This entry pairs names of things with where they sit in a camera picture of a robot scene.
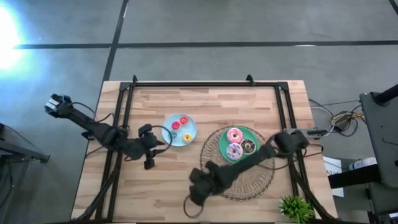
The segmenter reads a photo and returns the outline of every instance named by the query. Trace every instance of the bright light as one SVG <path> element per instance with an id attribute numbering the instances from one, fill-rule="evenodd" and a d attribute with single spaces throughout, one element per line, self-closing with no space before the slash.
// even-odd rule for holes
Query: bright light
<path id="1" fill-rule="evenodd" d="M 17 29 L 11 15 L 0 6 L 0 69 L 11 68 L 21 55 L 20 50 L 12 48 L 19 44 Z"/>

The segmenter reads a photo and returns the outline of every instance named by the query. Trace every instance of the wooden tabletop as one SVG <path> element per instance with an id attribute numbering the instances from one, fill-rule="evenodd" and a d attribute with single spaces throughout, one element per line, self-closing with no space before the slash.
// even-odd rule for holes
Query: wooden tabletop
<path id="1" fill-rule="evenodd" d="M 314 127 L 304 82 L 288 81 L 295 119 L 299 128 Z M 113 113 L 120 82 L 104 82 L 96 119 Z M 119 123 L 122 123 L 124 103 Z M 276 170 L 269 188 L 260 196 L 246 202 L 235 202 L 220 196 L 205 202 L 203 213 L 190 219 L 183 212 L 183 200 L 189 194 L 188 176 L 199 168 L 203 143 L 217 129 L 229 125 L 243 125 L 255 129 L 265 138 L 280 131 L 278 107 L 272 87 L 144 87 L 134 88 L 130 110 L 129 136 L 137 137 L 137 129 L 146 123 L 163 124 L 175 113 L 189 114 L 197 123 L 197 136 L 185 147 L 171 147 L 156 156 L 156 166 L 144 170 L 144 158 L 122 163 L 116 198 L 114 222 L 282 222 L 288 221 L 279 213 L 280 198 L 292 195 L 288 168 Z M 160 129 L 154 134 L 162 140 Z M 88 152 L 100 145 L 93 141 Z M 317 146 L 308 148 L 307 154 L 320 152 Z M 84 163 L 72 218 L 78 217 L 94 199 L 101 185 L 106 150 L 91 154 Z M 275 159 L 275 166 L 286 164 Z M 337 217 L 322 155 L 305 158 L 311 191 L 326 208 Z M 106 197 L 104 213 L 108 211 L 110 191 Z M 191 202 L 189 213 L 199 211 Z"/>

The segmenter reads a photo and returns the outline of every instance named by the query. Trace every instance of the wicker charger plate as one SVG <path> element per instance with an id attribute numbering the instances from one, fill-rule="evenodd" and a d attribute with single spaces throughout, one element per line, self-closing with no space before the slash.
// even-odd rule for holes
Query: wicker charger plate
<path id="1" fill-rule="evenodd" d="M 231 164 L 221 155 L 219 145 L 221 135 L 229 128 L 233 127 L 236 126 L 221 128 L 213 132 L 206 140 L 200 152 L 200 168 L 202 170 L 205 168 L 205 164 L 208 161 L 213 161 L 219 166 Z M 260 146 L 266 143 L 266 139 L 257 131 L 245 126 L 238 127 L 250 130 L 256 136 Z M 275 168 L 275 161 L 274 159 L 266 159 L 262 161 L 260 165 Z M 221 196 L 239 201 L 250 200 L 262 194 L 271 184 L 272 178 L 274 178 L 274 170 L 254 166 L 239 175 L 232 186 L 224 191 Z"/>

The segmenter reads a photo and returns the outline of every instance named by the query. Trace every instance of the gray floor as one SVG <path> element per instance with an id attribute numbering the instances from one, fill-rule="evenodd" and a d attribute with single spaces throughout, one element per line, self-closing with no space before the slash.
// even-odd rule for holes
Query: gray floor
<path id="1" fill-rule="evenodd" d="M 0 2 L 14 21 L 18 44 L 110 44 L 121 5 L 122 0 Z M 398 40 L 397 25 L 388 0 L 130 0 L 120 42 Z M 29 164 L 7 211 L 1 211 L 7 212 L 3 222 L 66 221 L 87 141 L 70 121 L 45 114 L 44 104 L 52 93 L 63 93 L 95 108 L 109 49 L 3 52 L 9 54 L 0 55 L 2 61 L 10 64 L 0 67 L 0 122 L 51 154 L 48 164 Z M 131 80 L 133 74 L 140 80 L 242 80 L 252 74 L 258 80 L 305 80 L 310 98 L 333 103 L 395 85 L 396 58 L 398 45 L 118 49 L 110 80 Z M 337 113 L 356 105 L 329 108 Z M 318 127 L 328 127 L 326 113 L 313 115 Z M 373 155 L 362 123 L 353 137 L 331 134 L 322 144 L 326 156 Z M 336 200 L 341 218 L 367 220 L 363 212 L 347 211 L 345 203 Z"/>

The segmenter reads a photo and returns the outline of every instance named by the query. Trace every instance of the green plant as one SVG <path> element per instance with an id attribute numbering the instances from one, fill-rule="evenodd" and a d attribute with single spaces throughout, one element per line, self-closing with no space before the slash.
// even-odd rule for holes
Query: green plant
<path id="1" fill-rule="evenodd" d="M 279 208 L 282 214 L 295 223 L 308 223 L 308 219 L 314 216 L 311 205 L 305 202 L 300 196 L 283 197 Z"/>

